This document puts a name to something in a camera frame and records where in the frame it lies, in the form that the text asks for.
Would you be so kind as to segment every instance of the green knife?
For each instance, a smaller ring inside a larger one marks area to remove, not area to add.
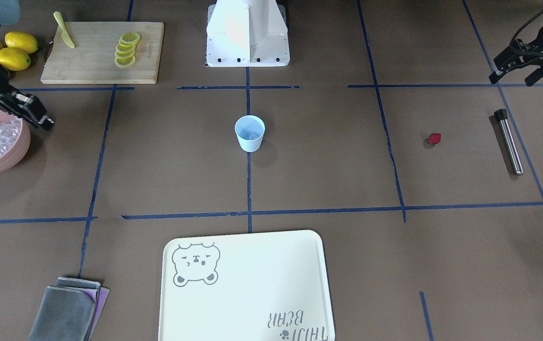
[[[53,13],[53,16],[54,19],[57,21],[57,24],[59,24],[59,27],[61,28],[61,39],[63,39],[63,41],[65,41],[67,46],[69,46],[70,48],[76,47],[76,45],[74,45],[74,42],[71,41],[70,34],[67,33],[67,29],[65,28],[65,22],[63,22],[63,16],[61,15],[61,12],[56,11],[55,13]]]

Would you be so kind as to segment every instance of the wooden cutting board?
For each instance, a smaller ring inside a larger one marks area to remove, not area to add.
[[[163,22],[66,22],[76,45],[70,48],[54,36],[53,50],[46,61],[44,84],[155,84],[160,64]],[[137,32],[141,41],[131,67],[114,63],[114,52],[122,33]]]

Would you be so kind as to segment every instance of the small cup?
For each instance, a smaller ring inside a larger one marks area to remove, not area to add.
[[[254,152],[263,142],[263,134],[265,133],[265,123],[263,120],[254,116],[246,115],[240,117],[235,122],[235,134],[240,147],[245,152]]]

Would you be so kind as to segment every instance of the red object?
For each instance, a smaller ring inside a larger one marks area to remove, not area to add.
[[[427,141],[429,141],[429,143],[431,144],[438,144],[440,143],[441,140],[442,140],[442,134],[440,133],[433,133],[429,135],[429,138],[427,139]]]

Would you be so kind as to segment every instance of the black cable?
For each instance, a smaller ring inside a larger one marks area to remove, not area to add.
[[[516,38],[517,38],[517,35],[520,34],[520,32],[522,32],[522,30],[524,28],[526,28],[531,22],[535,21],[538,17],[540,17],[541,15],[543,15],[543,9],[538,12],[534,17],[532,17],[530,20],[528,20],[526,22],[526,24],[523,24],[523,26],[521,26],[517,31],[516,31],[516,34],[513,35],[513,37],[511,38],[511,43],[509,43],[509,47],[511,48],[511,50],[513,52],[515,52],[516,54],[520,54],[520,55],[525,55],[525,56],[538,56],[538,57],[543,57],[543,52],[532,52],[532,51],[522,51],[522,50],[518,50],[517,48],[515,48],[513,46],[513,43],[516,41]]]

